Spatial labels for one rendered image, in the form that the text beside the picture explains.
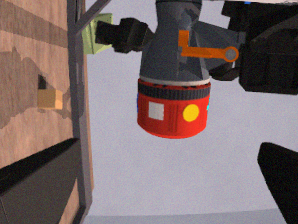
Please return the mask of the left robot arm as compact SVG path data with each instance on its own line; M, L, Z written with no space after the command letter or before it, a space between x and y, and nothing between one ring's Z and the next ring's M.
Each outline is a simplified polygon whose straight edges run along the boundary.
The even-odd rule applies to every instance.
M247 48L248 25L240 23L240 3L241 1L224 1L221 15L230 17L227 29L236 32L246 32L245 44L241 43L239 48L239 56L234 62L225 63L219 67L215 67L209 71L209 75L218 81L233 81L239 77L241 52L249 51ZM148 25L140 22L135 18L121 18L119 25L113 25L107 22L98 21L95 43L103 45L112 45L115 52L129 53L131 51L140 52L144 46L153 39L154 33L149 29ZM127 19L127 20L124 20ZM237 22L238 21L238 22ZM245 29L246 28L246 29ZM120 43L119 43L120 42ZM117 44L118 43L118 44ZM227 72L226 72L227 71ZM224 73L224 74L223 74ZM222 75L223 74L223 75Z

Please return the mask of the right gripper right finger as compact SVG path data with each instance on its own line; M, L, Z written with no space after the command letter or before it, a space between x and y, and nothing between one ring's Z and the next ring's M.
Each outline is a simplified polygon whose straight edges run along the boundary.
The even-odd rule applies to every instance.
M298 152L263 142L257 162L286 223L298 224Z

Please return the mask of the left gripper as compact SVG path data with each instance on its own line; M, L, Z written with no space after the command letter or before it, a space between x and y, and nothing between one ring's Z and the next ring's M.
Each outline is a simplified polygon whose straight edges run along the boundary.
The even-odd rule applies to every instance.
M242 51L238 83L246 92L298 95L298 4L241 1L240 12L249 51Z

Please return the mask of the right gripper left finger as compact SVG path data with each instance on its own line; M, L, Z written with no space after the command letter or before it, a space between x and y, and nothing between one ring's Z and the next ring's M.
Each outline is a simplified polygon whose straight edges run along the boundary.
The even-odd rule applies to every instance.
M0 224L59 224L81 159L69 138L0 168Z

